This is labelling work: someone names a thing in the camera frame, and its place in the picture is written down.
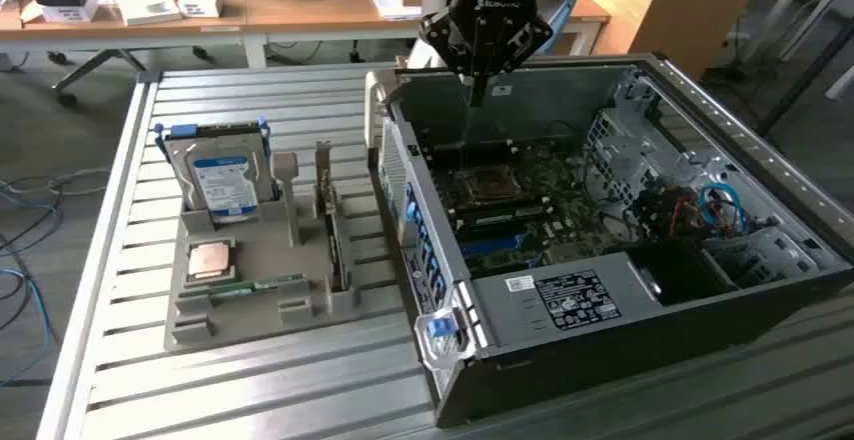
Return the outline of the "green graphics card black fan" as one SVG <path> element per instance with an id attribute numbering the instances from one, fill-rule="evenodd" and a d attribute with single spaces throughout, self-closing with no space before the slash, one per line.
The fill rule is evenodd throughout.
<path id="1" fill-rule="evenodd" d="M 338 196 L 332 181 L 330 142 L 314 145 L 314 217 L 324 221 L 328 252 L 332 265 L 329 288 L 344 292 L 350 287 L 349 265 L 345 255 L 344 236 L 340 226 Z"/>

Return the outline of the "white booklet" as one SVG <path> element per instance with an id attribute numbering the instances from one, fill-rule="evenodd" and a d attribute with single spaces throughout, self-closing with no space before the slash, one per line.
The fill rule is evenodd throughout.
<path id="1" fill-rule="evenodd" d="M 421 16 L 418 5 L 406 6 L 402 0 L 370 0 L 378 16 L 384 20 L 416 20 Z"/>

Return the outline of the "silver perforated drive cage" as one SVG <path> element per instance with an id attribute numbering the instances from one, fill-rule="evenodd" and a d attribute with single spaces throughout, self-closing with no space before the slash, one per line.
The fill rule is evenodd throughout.
<path id="1" fill-rule="evenodd" d="M 601 109 L 587 131 L 585 146 L 604 199 L 629 207 L 659 175 L 649 162 L 652 142 L 619 124 L 615 109 Z"/>

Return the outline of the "small white labelled box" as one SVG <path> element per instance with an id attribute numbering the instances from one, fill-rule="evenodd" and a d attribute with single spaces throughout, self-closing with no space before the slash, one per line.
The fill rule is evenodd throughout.
<path id="1" fill-rule="evenodd" d="M 224 0 L 177 0 L 177 7 L 184 17 L 218 18 Z"/>

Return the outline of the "green motherboard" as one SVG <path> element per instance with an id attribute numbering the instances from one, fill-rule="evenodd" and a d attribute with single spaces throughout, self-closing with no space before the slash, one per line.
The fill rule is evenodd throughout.
<path id="1" fill-rule="evenodd" d="M 488 255 L 463 257 L 473 278 L 559 264 L 608 253 L 636 239 L 628 219 L 607 212 L 609 201 L 588 192 L 592 162 L 567 141 L 545 140 L 437 150 L 426 157 L 431 178 L 459 245 L 525 234 L 521 246 Z M 507 164 L 521 187 L 516 199 L 472 203 L 459 172 L 480 165 Z M 493 206 L 541 205 L 537 217 L 467 224 L 457 214 Z"/>

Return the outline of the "blue expansion slot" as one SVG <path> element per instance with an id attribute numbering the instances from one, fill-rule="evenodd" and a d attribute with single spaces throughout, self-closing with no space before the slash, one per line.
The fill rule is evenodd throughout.
<path id="1" fill-rule="evenodd" d="M 460 244 L 460 252 L 464 257 L 471 257 L 488 255 L 503 250 L 515 250 L 521 246 L 525 237 L 525 234 L 519 234 L 509 237 L 499 237 L 464 242 Z"/>

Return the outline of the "flat white box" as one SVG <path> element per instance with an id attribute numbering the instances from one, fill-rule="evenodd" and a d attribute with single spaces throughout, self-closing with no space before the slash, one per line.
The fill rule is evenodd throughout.
<path id="1" fill-rule="evenodd" d="M 182 18 L 174 0 L 114 0 L 125 26 L 176 21 Z"/>

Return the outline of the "hard disk blue caddy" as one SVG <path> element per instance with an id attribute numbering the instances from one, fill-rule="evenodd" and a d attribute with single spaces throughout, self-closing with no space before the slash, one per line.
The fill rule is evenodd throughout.
<path id="1" fill-rule="evenodd" d="M 157 123 L 154 144 L 172 167 L 186 211 L 206 211 L 212 222 L 242 221 L 280 198 L 272 174 L 269 126 L 252 122 L 200 125 Z"/>

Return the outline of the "grey parts rack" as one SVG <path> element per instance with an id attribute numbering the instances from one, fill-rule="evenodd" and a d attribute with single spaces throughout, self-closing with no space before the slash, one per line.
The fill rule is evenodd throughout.
<path id="1" fill-rule="evenodd" d="M 338 196 L 340 226 L 349 265 L 350 287 L 332 292 L 332 265 L 324 221 L 314 217 L 314 184 L 309 195 L 296 195 L 293 153 L 270 161 L 280 198 L 265 202 L 248 219 L 212 222 L 206 211 L 181 211 L 174 244 L 172 284 L 164 346 L 172 351 L 212 348 L 353 321 L 366 314 L 368 303 L 353 279 L 353 256 Z M 189 249 L 198 244 L 229 245 L 229 268 L 204 279 L 188 277 Z M 185 290 L 237 281 L 265 281 L 301 273 L 276 289 L 245 296 L 180 298 Z"/>

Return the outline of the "wooden desk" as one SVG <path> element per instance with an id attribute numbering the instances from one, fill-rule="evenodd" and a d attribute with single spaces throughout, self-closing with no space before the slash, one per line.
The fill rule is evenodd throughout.
<path id="1" fill-rule="evenodd" d="M 418 33 L 416 21 L 384 19 L 372 0 L 224 0 L 217 18 L 137 26 L 124 25 L 112 6 L 100 7 L 89 23 L 25 23 L 25 2 L 0 10 L 0 53 L 238 45 L 248 66 L 260 69 L 269 42 L 408 39 Z"/>

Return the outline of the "white box black lid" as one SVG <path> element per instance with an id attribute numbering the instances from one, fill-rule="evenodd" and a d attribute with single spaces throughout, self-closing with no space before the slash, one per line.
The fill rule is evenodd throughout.
<path id="1" fill-rule="evenodd" d="M 34 0 L 46 23 L 89 23 L 98 8 L 97 0 Z"/>

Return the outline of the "silver disk bay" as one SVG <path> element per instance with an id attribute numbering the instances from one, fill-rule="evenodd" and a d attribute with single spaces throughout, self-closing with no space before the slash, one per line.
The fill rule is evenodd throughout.
<path id="1" fill-rule="evenodd" d="M 703 245 L 731 282 L 741 288 L 819 271 L 815 260 L 777 227 L 728 239 L 708 239 Z"/>

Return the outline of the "copper-topped CPU chip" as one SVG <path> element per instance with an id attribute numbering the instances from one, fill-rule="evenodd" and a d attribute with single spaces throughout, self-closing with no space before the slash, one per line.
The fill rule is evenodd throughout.
<path id="1" fill-rule="evenodd" d="M 229 245 L 213 242 L 189 249 L 186 274 L 192 279 L 220 276 L 229 268 Z"/>

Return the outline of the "green RAM stick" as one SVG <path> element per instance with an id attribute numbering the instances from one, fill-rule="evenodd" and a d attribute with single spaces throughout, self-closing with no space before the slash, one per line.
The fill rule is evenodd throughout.
<path id="1" fill-rule="evenodd" d="M 177 294 L 180 298 L 188 298 L 198 295 L 209 295 L 214 298 L 228 298 L 233 296 L 245 296 L 262 291 L 276 289 L 288 281 L 302 280 L 301 273 L 282 275 L 272 280 L 265 281 L 237 281 L 226 284 L 201 287 L 194 290 L 185 290 Z"/>

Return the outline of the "black open PC case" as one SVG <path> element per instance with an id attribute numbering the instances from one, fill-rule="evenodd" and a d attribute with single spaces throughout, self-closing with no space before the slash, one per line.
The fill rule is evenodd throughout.
<path id="1" fill-rule="evenodd" d="M 460 425 L 755 341 L 854 284 L 854 217 L 663 58 L 551 57 L 487 86 L 483 103 L 444 69 L 384 69 L 365 82 L 370 177 L 436 422 Z M 663 311 L 625 325 L 499 352 L 426 157 L 480 145 L 567 141 L 589 158 L 596 113 L 652 142 L 659 175 L 629 207 L 624 252 Z M 737 287 L 703 242 L 767 227 L 789 235 L 815 274 Z M 431 338 L 429 319 L 457 332 Z"/>

